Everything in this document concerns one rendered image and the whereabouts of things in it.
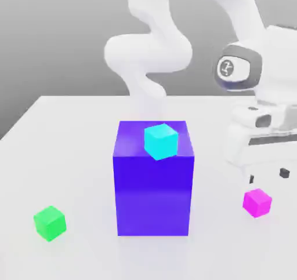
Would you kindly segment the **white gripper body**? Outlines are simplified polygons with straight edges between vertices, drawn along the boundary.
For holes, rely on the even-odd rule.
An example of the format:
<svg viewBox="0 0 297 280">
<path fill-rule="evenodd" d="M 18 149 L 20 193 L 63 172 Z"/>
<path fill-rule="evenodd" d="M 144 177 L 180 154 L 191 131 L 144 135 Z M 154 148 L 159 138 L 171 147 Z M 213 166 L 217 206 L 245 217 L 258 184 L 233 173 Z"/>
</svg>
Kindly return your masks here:
<svg viewBox="0 0 297 280">
<path fill-rule="evenodd" d="M 232 123 L 226 138 L 226 160 L 244 168 L 259 163 L 297 161 L 297 128 L 248 128 Z"/>
</svg>

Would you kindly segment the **small green cube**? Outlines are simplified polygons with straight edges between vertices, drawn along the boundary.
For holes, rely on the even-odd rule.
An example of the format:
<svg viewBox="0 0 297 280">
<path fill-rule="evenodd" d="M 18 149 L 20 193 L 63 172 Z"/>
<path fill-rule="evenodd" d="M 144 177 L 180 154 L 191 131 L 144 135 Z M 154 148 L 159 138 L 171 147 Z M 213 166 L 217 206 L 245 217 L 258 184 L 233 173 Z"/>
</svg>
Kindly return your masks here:
<svg viewBox="0 0 297 280">
<path fill-rule="evenodd" d="M 50 242 L 67 229 L 65 215 L 54 206 L 48 206 L 34 215 L 37 233 Z"/>
</svg>

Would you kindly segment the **large purple box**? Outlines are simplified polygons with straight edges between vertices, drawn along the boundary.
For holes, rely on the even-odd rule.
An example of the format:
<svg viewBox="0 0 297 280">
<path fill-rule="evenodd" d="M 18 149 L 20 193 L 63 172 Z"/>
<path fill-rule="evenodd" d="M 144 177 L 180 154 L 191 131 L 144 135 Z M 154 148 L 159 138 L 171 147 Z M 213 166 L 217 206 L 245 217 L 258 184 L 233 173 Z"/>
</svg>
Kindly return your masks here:
<svg viewBox="0 0 297 280">
<path fill-rule="evenodd" d="M 178 132 L 178 151 L 156 161 L 144 150 L 145 128 L 157 121 L 120 121 L 113 152 L 119 236 L 186 236 L 189 233 L 194 151 L 185 121 L 166 124 Z"/>
</svg>

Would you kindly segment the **small magenta cube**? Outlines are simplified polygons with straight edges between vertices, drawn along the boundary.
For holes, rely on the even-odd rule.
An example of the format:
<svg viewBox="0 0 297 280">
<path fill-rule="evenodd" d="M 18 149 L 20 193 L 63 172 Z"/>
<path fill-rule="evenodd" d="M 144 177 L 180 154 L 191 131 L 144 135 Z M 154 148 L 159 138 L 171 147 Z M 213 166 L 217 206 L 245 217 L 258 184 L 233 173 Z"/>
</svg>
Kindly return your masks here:
<svg viewBox="0 0 297 280">
<path fill-rule="evenodd" d="M 272 197 L 257 188 L 244 194 L 242 207 L 252 217 L 257 218 L 270 212 L 271 203 Z"/>
</svg>

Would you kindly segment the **small cyan cube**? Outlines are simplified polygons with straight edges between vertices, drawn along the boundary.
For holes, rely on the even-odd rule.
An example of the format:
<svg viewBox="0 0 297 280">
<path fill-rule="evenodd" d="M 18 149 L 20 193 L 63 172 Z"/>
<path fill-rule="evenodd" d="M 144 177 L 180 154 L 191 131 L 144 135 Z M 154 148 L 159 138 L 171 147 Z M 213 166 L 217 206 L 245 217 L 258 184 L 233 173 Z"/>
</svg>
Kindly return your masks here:
<svg viewBox="0 0 297 280">
<path fill-rule="evenodd" d="M 179 134 L 165 123 L 144 129 L 144 150 L 156 161 L 178 153 Z"/>
</svg>

